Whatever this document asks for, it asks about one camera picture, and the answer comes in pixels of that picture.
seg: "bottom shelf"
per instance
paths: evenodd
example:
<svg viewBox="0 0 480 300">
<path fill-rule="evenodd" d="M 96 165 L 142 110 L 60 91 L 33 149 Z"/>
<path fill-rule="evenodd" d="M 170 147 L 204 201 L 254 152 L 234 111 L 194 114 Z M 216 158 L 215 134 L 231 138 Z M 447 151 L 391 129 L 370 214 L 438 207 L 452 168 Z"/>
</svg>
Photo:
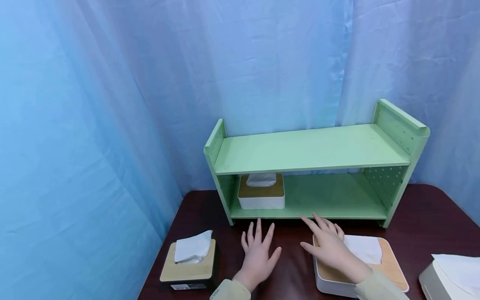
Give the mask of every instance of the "bottom shelf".
<svg viewBox="0 0 480 300">
<path fill-rule="evenodd" d="M 285 176 L 285 208 L 240 207 L 238 183 L 230 202 L 232 219 L 298 218 L 312 212 L 332 219 L 386 219 L 386 209 L 363 173 Z"/>
</svg>

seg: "label sticker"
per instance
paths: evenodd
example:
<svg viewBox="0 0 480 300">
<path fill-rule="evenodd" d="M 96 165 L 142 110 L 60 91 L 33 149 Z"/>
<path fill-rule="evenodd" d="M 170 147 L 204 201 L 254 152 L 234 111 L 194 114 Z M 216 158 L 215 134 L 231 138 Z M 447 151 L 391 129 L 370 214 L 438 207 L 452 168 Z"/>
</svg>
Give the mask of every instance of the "label sticker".
<svg viewBox="0 0 480 300">
<path fill-rule="evenodd" d="M 190 289 L 201 289 L 201 288 L 207 288 L 203 283 L 190 283 L 188 285 Z"/>
<path fill-rule="evenodd" d="M 174 290 L 190 289 L 188 284 L 172 284 L 171 287 Z"/>
</svg>

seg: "wooden table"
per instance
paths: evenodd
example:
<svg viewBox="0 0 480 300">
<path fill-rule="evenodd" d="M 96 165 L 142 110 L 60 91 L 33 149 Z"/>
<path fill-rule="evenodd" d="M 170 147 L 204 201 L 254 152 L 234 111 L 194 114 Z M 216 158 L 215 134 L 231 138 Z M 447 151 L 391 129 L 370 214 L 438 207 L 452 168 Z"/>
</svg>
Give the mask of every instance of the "wooden table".
<svg viewBox="0 0 480 300">
<path fill-rule="evenodd" d="M 310 254 L 300 247 L 301 241 L 312 240 L 312 233 L 301 220 L 274 220 L 275 234 L 271 251 L 282 247 L 282 255 L 269 279 L 253 293 L 252 299 L 343 299 L 319 292 L 313 275 Z M 220 251 L 221 278 L 232 278 L 243 262 L 240 245 L 242 231 L 249 220 L 237 220 L 231 227 L 216 191 L 188 193 L 168 232 L 165 242 L 148 275 L 140 300 L 202 300 L 212 291 L 173 291 L 159 283 L 168 248 L 183 239 L 205 230 L 213 230 Z M 272 220 L 263 220 L 267 232 Z M 432 253 L 480 256 L 480 228 L 440 189 L 425 185 L 409 185 L 388 229 L 373 221 L 339 220 L 346 234 L 383 237 L 390 245 L 410 285 L 411 300 L 425 299 L 418 277 L 432 261 Z"/>
</svg>

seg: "tissue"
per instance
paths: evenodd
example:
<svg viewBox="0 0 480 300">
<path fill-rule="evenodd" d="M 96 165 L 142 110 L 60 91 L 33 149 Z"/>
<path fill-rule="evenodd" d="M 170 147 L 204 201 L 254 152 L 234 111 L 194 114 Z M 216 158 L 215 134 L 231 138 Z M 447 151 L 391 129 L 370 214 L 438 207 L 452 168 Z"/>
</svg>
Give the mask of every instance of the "tissue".
<svg viewBox="0 0 480 300">
<path fill-rule="evenodd" d="M 191 238 L 177 240 L 174 261 L 176 264 L 197 264 L 204 260 L 210 251 L 212 230 L 207 230 Z"/>
<path fill-rule="evenodd" d="M 366 264 L 382 263 L 382 247 L 376 237 L 346 235 L 344 243 L 347 248 Z"/>
<path fill-rule="evenodd" d="M 480 257 L 448 254 L 432 256 L 451 282 L 480 299 Z"/>
<path fill-rule="evenodd" d="M 247 179 L 247 185 L 250 187 L 267 187 L 276 182 L 276 173 L 254 173 Z"/>
</svg>

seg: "shelf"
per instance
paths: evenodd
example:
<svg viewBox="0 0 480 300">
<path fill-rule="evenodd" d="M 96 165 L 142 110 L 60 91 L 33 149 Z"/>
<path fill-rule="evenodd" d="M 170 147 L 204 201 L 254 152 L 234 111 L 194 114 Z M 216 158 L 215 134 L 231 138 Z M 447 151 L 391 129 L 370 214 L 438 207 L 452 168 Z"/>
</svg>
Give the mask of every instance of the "shelf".
<svg viewBox="0 0 480 300">
<path fill-rule="evenodd" d="M 376 124 L 223 139 L 217 175 L 407 166 L 410 156 Z"/>
<path fill-rule="evenodd" d="M 231 218 L 298 218 L 312 212 L 334 219 L 387 218 L 385 207 L 363 173 L 285 176 L 284 185 L 284 209 L 244 210 L 237 198 L 237 180 Z"/>
</svg>

